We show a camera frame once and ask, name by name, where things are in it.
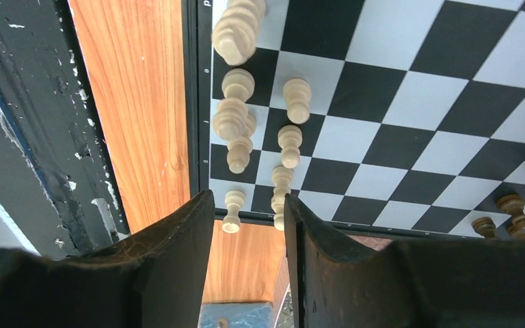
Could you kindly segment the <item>black white chessboard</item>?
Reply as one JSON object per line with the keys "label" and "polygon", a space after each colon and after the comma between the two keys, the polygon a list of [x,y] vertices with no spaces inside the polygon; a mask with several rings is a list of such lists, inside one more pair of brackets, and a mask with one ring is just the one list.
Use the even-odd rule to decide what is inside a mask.
{"label": "black white chessboard", "polygon": [[256,50],[256,118],[247,167],[229,170],[212,127],[231,70],[211,35],[227,1],[183,1],[190,192],[245,194],[240,219],[273,221],[283,88],[310,85],[291,190],[337,227],[475,237],[472,222],[512,218],[525,201],[525,1],[267,1]]}

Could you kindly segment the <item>white chess pawn second row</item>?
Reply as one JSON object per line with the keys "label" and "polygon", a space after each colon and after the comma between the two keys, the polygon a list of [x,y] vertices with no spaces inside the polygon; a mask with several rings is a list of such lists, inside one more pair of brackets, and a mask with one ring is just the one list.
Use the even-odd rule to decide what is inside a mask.
{"label": "white chess pawn second row", "polygon": [[303,124],[310,118],[312,92],[309,83],[300,78],[289,79],[283,87],[288,119],[294,124]]}
{"label": "white chess pawn second row", "polygon": [[294,179],[294,173],[292,169],[279,165],[273,168],[271,179],[275,185],[271,198],[271,208],[275,212],[273,224],[277,230],[284,231],[285,195],[291,192],[290,185]]}
{"label": "white chess pawn second row", "polygon": [[300,145],[302,131],[298,126],[283,126],[278,131],[278,145],[281,147],[281,163],[289,169],[294,169],[300,163]]}

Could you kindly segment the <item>white chess piece being passed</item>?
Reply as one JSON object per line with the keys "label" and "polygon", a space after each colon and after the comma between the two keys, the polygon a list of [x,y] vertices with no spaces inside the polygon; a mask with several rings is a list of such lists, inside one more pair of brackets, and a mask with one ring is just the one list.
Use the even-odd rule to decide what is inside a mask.
{"label": "white chess piece being passed", "polygon": [[215,134],[224,141],[242,136],[248,109],[246,101],[254,93],[255,80],[242,68],[228,71],[221,82],[224,98],[218,103],[212,119]]}

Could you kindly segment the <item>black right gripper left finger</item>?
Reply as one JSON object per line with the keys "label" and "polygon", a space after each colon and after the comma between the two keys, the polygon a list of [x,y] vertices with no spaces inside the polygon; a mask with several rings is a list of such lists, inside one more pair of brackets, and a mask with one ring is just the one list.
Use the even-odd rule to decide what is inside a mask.
{"label": "black right gripper left finger", "polygon": [[0,248],[0,327],[197,327],[214,220],[204,190],[84,256]]}

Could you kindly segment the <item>white chess piece bottom row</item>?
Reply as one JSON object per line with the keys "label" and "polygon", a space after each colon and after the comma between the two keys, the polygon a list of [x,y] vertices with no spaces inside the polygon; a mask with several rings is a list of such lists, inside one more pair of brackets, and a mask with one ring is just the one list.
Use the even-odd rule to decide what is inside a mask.
{"label": "white chess piece bottom row", "polygon": [[256,51],[266,13],[263,0],[227,1],[212,32],[213,48],[229,66],[244,64]]}

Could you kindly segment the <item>white chess pawn corner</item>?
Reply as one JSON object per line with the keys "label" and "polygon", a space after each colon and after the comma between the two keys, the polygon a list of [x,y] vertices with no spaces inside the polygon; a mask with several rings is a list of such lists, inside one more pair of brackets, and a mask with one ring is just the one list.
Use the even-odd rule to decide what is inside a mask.
{"label": "white chess pawn corner", "polygon": [[246,196],[240,190],[230,190],[226,193],[224,201],[227,209],[227,215],[222,221],[222,230],[229,234],[237,233],[240,230],[241,220],[239,211],[245,204]]}

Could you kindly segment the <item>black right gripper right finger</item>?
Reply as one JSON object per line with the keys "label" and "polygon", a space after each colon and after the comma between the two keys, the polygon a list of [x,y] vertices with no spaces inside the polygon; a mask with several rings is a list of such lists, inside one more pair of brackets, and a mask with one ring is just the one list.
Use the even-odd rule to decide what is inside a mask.
{"label": "black right gripper right finger", "polygon": [[381,251],[284,205],[296,327],[525,327],[525,241],[407,239]]}

